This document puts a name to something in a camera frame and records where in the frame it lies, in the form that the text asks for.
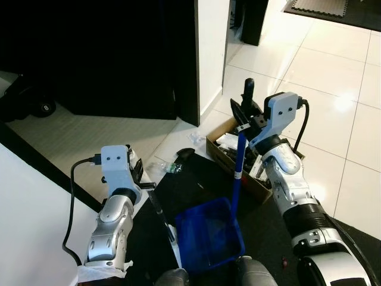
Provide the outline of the grey robot right leg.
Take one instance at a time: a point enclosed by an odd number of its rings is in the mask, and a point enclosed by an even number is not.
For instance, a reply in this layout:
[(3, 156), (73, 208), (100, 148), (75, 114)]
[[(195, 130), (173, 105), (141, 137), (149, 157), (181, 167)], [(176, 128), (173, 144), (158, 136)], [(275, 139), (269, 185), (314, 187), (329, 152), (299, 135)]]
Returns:
[(237, 258), (236, 267), (238, 270), (237, 286), (278, 286), (269, 270), (250, 256)]

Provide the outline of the white crumpled paper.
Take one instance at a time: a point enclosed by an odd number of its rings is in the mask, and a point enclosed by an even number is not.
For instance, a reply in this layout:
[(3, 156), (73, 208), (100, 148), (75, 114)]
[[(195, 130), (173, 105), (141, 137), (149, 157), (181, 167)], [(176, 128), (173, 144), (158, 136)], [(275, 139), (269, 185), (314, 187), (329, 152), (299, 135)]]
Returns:
[(216, 142), (221, 149), (237, 150), (239, 146), (239, 137), (231, 133), (225, 133), (216, 139)]

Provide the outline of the blue broom stick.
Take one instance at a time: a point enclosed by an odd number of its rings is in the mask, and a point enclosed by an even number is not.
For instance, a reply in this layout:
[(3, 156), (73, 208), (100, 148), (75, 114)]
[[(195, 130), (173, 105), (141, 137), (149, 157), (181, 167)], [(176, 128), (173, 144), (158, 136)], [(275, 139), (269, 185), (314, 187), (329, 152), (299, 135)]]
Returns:
[(237, 155), (236, 155), (236, 166), (234, 169), (234, 181), (232, 183), (232, 215), (236, 216), (238, 206), (239, 206), (239, 196), (241, 188), (241, 179), (244, 171), (244, 161), (245, 161), (245, 150), (246, 150), (246, 137), (243, 131), (238, 133), (238, 144), (237, 144)]

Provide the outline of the large black cabinet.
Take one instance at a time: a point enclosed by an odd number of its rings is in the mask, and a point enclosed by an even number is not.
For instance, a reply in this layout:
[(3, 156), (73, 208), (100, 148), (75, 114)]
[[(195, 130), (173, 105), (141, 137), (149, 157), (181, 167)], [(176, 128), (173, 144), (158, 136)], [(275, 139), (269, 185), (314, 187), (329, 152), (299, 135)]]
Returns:
[(0, 71), (73, 114), (201, 122), (199, 0), (0, 0)]

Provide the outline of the dark rug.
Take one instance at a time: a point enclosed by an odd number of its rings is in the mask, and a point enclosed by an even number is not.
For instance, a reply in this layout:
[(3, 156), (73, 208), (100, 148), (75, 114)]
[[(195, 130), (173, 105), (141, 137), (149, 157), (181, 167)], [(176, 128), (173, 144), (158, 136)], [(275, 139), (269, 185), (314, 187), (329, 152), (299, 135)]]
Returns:
[(332, 17), (313, 12), (299, 11), (291, 8), (294, 0), (286, 3), (284, 12), (323, 21), (331, 21), (368, 30), (381, 31), (381, 0), (348, 0), (344, 17)]

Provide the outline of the black dumbbell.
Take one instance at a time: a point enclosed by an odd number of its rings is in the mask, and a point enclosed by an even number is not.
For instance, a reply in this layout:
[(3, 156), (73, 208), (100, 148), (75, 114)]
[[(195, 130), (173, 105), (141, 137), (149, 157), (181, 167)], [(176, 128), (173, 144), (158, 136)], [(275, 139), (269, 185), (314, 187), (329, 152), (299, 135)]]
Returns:
[(33, 99), (30, 103), (29, 112), (31, 115), (44, 118), (52, 115), (57, 109), (57, 104), (50, 99)]

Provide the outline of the grey robot leg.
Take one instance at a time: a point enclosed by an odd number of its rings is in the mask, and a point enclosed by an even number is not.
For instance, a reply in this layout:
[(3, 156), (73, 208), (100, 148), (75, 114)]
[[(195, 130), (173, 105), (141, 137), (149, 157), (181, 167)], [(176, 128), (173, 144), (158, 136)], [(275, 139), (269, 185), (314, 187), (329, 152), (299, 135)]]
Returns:
[(171, 269), (164, 272), (154, 286), (190, 286), (189, 275), (185, 269)]
[(269, 270), (250, 256), (237, 258), (236, 267), (238, 270), (237, 286), (278, 286)]

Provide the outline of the tall black speaker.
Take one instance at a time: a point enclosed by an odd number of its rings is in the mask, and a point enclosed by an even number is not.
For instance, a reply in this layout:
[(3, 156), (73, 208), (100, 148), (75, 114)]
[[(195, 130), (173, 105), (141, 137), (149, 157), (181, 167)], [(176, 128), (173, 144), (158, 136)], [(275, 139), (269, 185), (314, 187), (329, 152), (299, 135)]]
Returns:
[(229, 30), (242, 43), (258, 46), (268, 0), (230, 0)]

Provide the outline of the black floor mat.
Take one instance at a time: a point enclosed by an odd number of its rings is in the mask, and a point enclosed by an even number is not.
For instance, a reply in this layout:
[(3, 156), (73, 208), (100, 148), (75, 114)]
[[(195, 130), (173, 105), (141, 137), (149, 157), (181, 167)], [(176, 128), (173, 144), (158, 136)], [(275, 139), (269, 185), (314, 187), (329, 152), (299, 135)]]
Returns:
[[(158, 186), (162, 182), (200, 183), (207, 188), (225, 191), (228, 198), (231, 198), (233, 176), (228, 177), (217, 163), (194, 153), (181, 164), (181, 172), (164, 175)], [(145, 229), (145, 217), (151, 208), (152, 204), (148, 204), (139, 210), (126, 243), (126, 258), (133, 262), (126, 272), (126, 283), (131, 286), (150, 286), (155, 283), (150, 275), (136, 264), (134, 256), (137, 248), (133, 245), (136, 240), (142, 238), (139, 231)], [(264, 204), (256, 204), (249, 194), (241, 191), (237, 219), (244, 240), (245, 255), (260, 261), (274, 276), (278, 286), (299, 286), (296, 272), (298, 259), (293, 255), (288, 227), (277, 209), (274, 196)]]

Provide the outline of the small black rounded object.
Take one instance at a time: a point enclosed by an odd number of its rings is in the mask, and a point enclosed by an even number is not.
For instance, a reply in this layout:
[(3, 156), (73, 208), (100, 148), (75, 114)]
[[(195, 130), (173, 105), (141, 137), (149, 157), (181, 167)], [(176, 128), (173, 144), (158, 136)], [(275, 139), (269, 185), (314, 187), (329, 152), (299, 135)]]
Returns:
[(186, 161), (189, 157), (193, 156), (195, 153), (195, 150), (192, 148), (185, 148), (182, 150), (177, 151), (175, 155), (177, 155), (177, 158), (175, 159), (175, 163), (183, 163)]

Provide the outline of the grey puzzle foam mat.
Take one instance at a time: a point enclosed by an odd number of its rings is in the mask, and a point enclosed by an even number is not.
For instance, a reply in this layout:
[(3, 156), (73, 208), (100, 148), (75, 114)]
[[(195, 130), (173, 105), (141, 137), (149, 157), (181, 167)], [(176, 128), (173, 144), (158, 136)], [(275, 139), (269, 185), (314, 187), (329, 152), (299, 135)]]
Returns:
[(344, 17), (348, 0), (294, 0), (291, 8), (332, 17)]

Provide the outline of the crushed clear plastic bottle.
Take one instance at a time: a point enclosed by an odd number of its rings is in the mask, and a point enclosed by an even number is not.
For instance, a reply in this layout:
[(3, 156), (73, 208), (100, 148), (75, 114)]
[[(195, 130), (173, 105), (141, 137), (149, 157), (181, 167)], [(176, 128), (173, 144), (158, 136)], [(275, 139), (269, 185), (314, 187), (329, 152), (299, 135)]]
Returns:
[(183, 169), (183, 165), (179, 163), (172, 163), (172, 161), (161, 161), (157, 164), (158, 174), (163, 177), (166, 174), (179, 173)]

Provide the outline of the blue dustpan with black handle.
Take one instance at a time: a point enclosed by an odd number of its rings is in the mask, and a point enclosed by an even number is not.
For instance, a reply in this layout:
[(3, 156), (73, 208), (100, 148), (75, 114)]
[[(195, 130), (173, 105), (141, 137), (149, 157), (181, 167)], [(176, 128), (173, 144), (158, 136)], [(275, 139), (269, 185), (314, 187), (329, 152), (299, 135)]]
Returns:
[(134, 259), (153, 281), (166, 271), (183, 269), (190, 283), (233, 284), (244, 240), (225, 191), (200, 183), (162, 182)]

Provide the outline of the grey robot left leg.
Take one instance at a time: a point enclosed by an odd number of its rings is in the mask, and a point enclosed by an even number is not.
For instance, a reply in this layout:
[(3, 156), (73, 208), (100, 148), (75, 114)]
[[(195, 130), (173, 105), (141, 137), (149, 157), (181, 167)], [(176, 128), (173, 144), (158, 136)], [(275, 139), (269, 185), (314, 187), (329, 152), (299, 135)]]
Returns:
[(189, 275), (185, 269), (171, 269), (164, 272), (154, 286), (190, 286)]

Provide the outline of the brown cardboard box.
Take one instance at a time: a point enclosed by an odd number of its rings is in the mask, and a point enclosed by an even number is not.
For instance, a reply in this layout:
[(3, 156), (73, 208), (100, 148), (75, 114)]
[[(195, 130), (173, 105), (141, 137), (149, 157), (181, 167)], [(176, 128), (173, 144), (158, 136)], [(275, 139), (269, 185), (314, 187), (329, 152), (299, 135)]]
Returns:
[[(210, 131), (206, 136), (206, 150), (210, 158), (215, 161), (221, 169), (232, 178), (235, 162), (229, 156), (225, 155), (223, 150), (216, 144), (217, 139), (226, 133), (234, 130), (236, 120), (229, 117), (220, 123), (220, 125)], [(264, 204), (272, 196), (272, 191), (250, 174), (244, 173), (241, 180), (241, 191), (249, 194), (256, 204)]]

